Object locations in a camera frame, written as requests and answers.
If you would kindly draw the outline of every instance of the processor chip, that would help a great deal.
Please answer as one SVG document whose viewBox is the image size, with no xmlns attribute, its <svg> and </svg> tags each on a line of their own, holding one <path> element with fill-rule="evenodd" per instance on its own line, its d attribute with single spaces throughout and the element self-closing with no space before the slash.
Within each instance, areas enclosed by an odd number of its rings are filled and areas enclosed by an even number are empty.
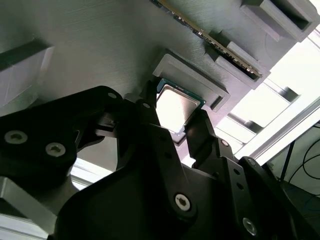
<svg viewBox="0 0 320 240">
<path fill-rule="evenodd" d="M 156 112 L 162 127 L 175 134 L 180 134 L 192 113 L 203 105 L 204 101 L 199 96 L 169 80 L 160 81 Z"/>
</svg>

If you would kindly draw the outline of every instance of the gray plastic surface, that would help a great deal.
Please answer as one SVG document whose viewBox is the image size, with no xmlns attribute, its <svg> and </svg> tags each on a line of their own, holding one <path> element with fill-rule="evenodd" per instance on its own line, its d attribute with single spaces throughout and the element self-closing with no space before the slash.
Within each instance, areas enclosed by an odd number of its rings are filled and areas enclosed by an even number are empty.
<svg viewBox="0 0 320 240">
<path fill-rule="evenodd" d="M 243 0 L 167 0 L 207 33 L 228 33 L 269 71 L 297 42 L 275 41 L 240 7 Z M 214 126 L 252 89 L 205 57 L 204 41 L 148 0 L 0 1 L 0 52 L 34 35 L 55 46 L 40 97 L 52 100 L 106 85 L 123 96 L 139 94 L 156 60 L 170 49 L 224 86 L 230 98 L 211 111 Z M 114 139 L 85 148 L 79 157 L 114 170 Z M 184 144 L 178 151 L 188 154 Z"/>
<path fill-rule="evenodd" d="M 33 51 L 34 47 L 34 43 L 32 46 L 26 44 L 18 50 L 0 54 L 0 107 L 10 103 L 23 93 L 29 95 L 31 91 L 27 90 L 31 89 L 31 86 L 36 86 L 42 80 L 41 76 L 48 67 L 53 48 L 44 49 L 40 44 L 39 50 L 35 49 Z"/>
<path fill-rule="evenodd" d="M 215 112 L 230 97 L 229 93 L 219 83 L 203 76 L 201 72 L 172 52 L 164 54 L 153 71 L 153 75 L 173 81 L 180 87 L 197 94 Z"/>
<path fill-rule="evenodd" d="M 266 67 L 264 67 L 245 50 L 239 47 L 234 41 L 232 41 L 230 39 L 230 36 L 225 35 L 223 32 L 220 32 L 219 34 L 211 32 L 210 35 L 218 40 L 218 42 L 221 43 L 225 48 L 233 51 L 235 54 L 245 60 L 250 66 L 257 69 L 258 72 L 262 75 L 262 77 L 256 79 L 250 78 L 248 75 L 236 68 L 233 64 L 225 60 L 210 46 L 206 46 L 206 54 L 209 55 L 216 64 L 231 73 L 234 77 L 242 81 L 244 84 L 248 85 L 252 89 L 256 89 L 270 75 L 270 71 L 268 71 Z"/>
<path fill-rule="evenodd" d="M 320 23 L 308 0 L 244 0 L 240 9 L 276 41 L 302 42 Z"/>
</svg>

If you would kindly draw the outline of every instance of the black cable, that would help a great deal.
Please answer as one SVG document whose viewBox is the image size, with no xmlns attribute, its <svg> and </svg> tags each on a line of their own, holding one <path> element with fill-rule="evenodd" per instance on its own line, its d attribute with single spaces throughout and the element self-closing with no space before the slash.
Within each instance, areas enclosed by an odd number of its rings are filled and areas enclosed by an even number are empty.
<svg viewBox="0 0 320 240">
<path fill-rule="evenodd" d="M 317 157 L 320 157 L 320 154 L 315 155 L 315 156 L 309 158 L 309 159 L 306 160 L 303 164 L 301 164 L 301 165 L 294 171 L 294 173 L 293 173 L 292 176 L 290 177 L 288 183 L 291 182 L 292 178 L 296 175 L 296 173 L 299 171 L 299 169 L 301 169 L 301 168 L 303 167 L 304 164 L 306 164 L 306 163 L 309 162 L 310 160 L 315 159 L 315 158 L 317 158 Z"/>
<path fill-rule="evenodd" d="M 316 180 L 320 180 L 320 177 L 316 177 L 316 176 L 312 176 L 311 174 L 309 174 L 305 168 L 305 163 L 306 163 L 306 157 L 308 152 L 310 151 L 310 149 L 316 144 L 320 142 L 320 139 L 318 139 L 317 141 L 315 141 L 314 143 L 312 143 L 312 145 L 308 148 L 308 150 L 305 152 L 304 157 L 303 157 L 303 161 L 302 161 L 302 167 L 303 167 L 303 171 L 305 172 L 305 174 L 307 174 L 310 178 L 312 179 L 316 179 Z"/>
<path fill-rule="evenodd" d="M 292 154 L 292 151 L 293 151 L 294 146 L 295 146 L 295 142 L 296 142 L 296 140 L 293 140 L 290 143 L 289 150 L 288 150 L 288 153 L 286 154 L 285 162 L 284 162 L 284 165 L 283 165 L 283 168 L 282 168 L 282 172 L 281 172 L 281 176 L 280 176 L 280 182 L 283 182 L 284 179 L 285 179 L 285 176 L 286 176 L 286 173 L 287 173 L 287 169 L 288 169 L 288 165 L 289 165 L 289 161 L 290 161 L 290 158 L 291 158 L 291 154 Z"/>
</svg>

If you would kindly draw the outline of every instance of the textured printed surface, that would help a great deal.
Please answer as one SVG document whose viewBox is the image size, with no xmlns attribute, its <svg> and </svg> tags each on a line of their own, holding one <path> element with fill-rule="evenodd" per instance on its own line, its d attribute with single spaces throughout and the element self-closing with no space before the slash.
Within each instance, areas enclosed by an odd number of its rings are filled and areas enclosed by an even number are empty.
<svg viewBox="0 0 320 240">
<path fill-rule="evenodd" d="M 206 32 L 228 33 L 268 70 L 295 44 L 286 38 L 276 42 L 266 34 L 239 10 L 241 0 L 168 2 Z M 48 100 L 98 85 L 122 95 L 139 93 L 164 49 L 220 82 L 230 94 L 228 110 L 250 90 L 208 61 L 203 41 L 148 0 L 0 0 L 0 22 L 0 52 L 34 36 L 55 46 L 40 92 Z M 213 116 L 213 124 L 222 117 Z M 84 151 L 86 160 L 112 168 L 108 161 L 115 159 L 106 161 L 104 152 Z"/>
</svg>

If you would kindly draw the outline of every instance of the screw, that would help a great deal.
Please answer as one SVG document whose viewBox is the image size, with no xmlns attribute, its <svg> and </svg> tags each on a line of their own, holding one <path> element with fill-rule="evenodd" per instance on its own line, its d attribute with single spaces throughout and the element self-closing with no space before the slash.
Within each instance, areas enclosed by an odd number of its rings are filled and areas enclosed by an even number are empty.
<svg viewBox="0 0 320 240">
<path fill-rule="evenodd" d="M 225 140 L 221 139 L 221 143 L 222 143 L 223 145 L 225 145 L 226 147 L 229 147 L 229 143 L 227 143 Z"/>
<path fill-rule="evenodd" d="M 112 93 L 112 92 L 109 92 L 109 93 L 108 93 L 108 96 L 109 96 L 110 98 L 113 98 L 113 99 L 116 99 L 116 98 L 117 98 L 117 95 L 115 95 L 115 94 Z"/>
<path fill-rule="evenodd" d="M 191 207 L 189 199 L 183 194 L 175 195 L 175 203 L 184 212 L 188 211 Z"/>
<path fill-rule="evenodd" d="M 257 235 L 257 229 L 256 229 L 254 223 L 253 223 L 250 219 L 244 217 L 243 220 L 242 220 L 242 223 L 243 223 L 244 228 L 245 228 L 252 236 Z"/>
<path fill-rule="evenodd" d="M 149 109 L 149 108 L 150 108 L 150 105 L 149 105 L 149 104 L 147 104 L 147 103 L 143 103 L 143 106 L 145 106 L 147 109 Z"/>
<path fill-rule="evenodd" d="M 66 153 L 66 148 L 61 143 L 52 142 L 45 147 L 45 151 L 48 155 L 58 158 Z"/>
<path fill-rule="evenodd" d="M 12 130 L 4 135 L 4 140 L 8 144 L 23 144 L 28 140 L 28 136 L 23 131 Z"/>
<path fill-rule="evenodd" d="M 256 166 L 256 162 L 252 159 L 252 158 L 250 158 L 250 157 L 248 157 L 248 162 L 252 165 L 252 166 Z"/>
</svg>

